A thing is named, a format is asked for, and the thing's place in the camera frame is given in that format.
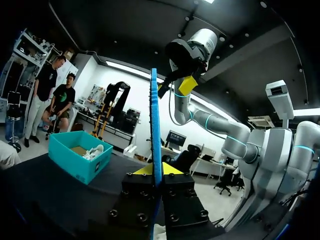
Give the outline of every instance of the black ceiling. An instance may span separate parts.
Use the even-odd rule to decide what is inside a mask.
[[[282,12],[286,5],[280,2],[267,0],[267,8],[263,8],[259,0],[215,0],[212,4],[198,0],[198,5],[193,0],[55,0],[50,4],[74,40],[66,38],[60,28],[60,39],[69,46],[84,52],[96,51],[100,56],[145,69],[156,67],[164,76],[170,71],[169,60],[164,55],[166,44],[182,32],[185,17],[194,16],[185,28],[183,39],[187,40],[202,28],[226,38],[225,42],[218,41],[204,77],[207,83],[195,91],[243,122],[247,116],[259,115],[270,115],[277,122],[265,94],[267,83],[285,80],[295,109],[319,107],[317,74],[312,72],[314,67],[310,64],[308,49],[298,40],[295,30],[299,29],[291,28],[296,38],[292,37],[277,13],[285,16],[291,27],[298,22]],[[54,26],[46,28],[59,26],[50,10],[44,14],[51,16],[50,24],[54,22]],[[305,78],[297,68],[300,62]],[[308,106],[304,105],[306,86]]]

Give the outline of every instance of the cardboard box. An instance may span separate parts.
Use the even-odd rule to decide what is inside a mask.
[[[103,153],[91,161],[71,150],[86,151],[103,145]],[[109,163],[113,146],[85,131],[62,132],[50,135],[49,157],[74,178],[88,185]]]

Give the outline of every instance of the computer monitor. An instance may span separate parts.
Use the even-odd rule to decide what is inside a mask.
[[[166,137],[165,146],[167,147],[169,144],[169,148],[180,150],[180,147],[183,147],[185,144],[186,138],[186,136],[170,130],[168,136]]]

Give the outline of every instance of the office chair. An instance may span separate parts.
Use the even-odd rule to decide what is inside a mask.
[[[162,162],[168,163],[170,166],[175,169],[187,173],[192,164],[197,160],[201,152],[201,149],[195,145],[188,145],[187,150],[184,150],[176,160],[171,158],[168,155],[162,156]]]
[[[8,99],[6,103],[6,118],[12,121],[11,137],[9,138],[8,144],[14,147],[18,153],[21,151],[21,146],[18,143],[19,137],[15,136],[15,122],[21,119],[20,98],[21,95],[19,92],[10,91],[8,93]]]
[[[220,188],[221,191],[220,191],[220,195],[222,194],[222,192],[224,190],[226,190],[228,193],[229,193],[229,197],[231,196],[231,191],[230,191],[230,188],[228,186],[232,186],[232,178],[233,178],[233,172],[234,170],[231,170],[231,169],[226,169],[224,171],[224,174],[223,176],[220,178],[220,181],[213,187],[214,189],[216,187]]]

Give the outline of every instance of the metal shelf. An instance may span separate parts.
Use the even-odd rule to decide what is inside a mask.
[[[26,39],[28,39],[33,45],[35,45],[44,54],[47,54],[47,55],[49,54],[46,50],[43,49],[42,46],[40,46],[38,43],[36,43],[36,41],[33,40],[26,32],[24,32],[22,34],[22,36],[24,36]]]
[[[33,63],[34,65],[38,66],[39,68],[42,67],[42,65],[40,64],[40,62],[36,62],[34,58],[25,55],[22,51],[14,48],[13,51],[18,54],[19,56],[23,57],[24,59],[28,60],[29,62]]]

